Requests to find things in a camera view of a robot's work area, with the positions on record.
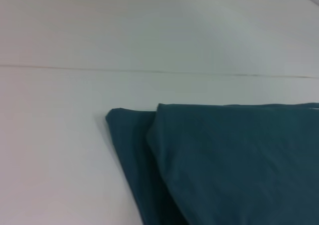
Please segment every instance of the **teal fabric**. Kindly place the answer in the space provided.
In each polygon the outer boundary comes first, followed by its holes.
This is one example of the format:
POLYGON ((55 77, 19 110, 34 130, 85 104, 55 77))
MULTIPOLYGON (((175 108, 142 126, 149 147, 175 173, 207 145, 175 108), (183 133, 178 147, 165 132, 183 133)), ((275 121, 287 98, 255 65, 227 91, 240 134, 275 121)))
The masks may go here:
POLYGON ((314 225, 318 107, 159 105, 107 121, 144 224, 314 225))

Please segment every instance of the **white background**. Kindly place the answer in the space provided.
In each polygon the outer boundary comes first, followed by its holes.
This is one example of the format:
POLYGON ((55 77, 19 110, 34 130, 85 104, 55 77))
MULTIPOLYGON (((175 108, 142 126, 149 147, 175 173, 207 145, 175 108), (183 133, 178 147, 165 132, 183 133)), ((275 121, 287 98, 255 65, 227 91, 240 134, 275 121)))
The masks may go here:
POLYGON ((319 100, 308 0, 0 0, 0 25, 0 225, 141 224, 112 108, 319 100))

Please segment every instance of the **dark green cloth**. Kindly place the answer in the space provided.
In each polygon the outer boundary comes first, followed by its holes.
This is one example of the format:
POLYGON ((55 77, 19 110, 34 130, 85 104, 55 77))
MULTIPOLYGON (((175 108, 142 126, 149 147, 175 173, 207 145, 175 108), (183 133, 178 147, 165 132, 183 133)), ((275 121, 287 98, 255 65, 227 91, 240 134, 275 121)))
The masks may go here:
POLYGON ((315 108, 160 105, 107 120, 145 224, 186 224, 181 211, 191 225, 314 225, 315 108))

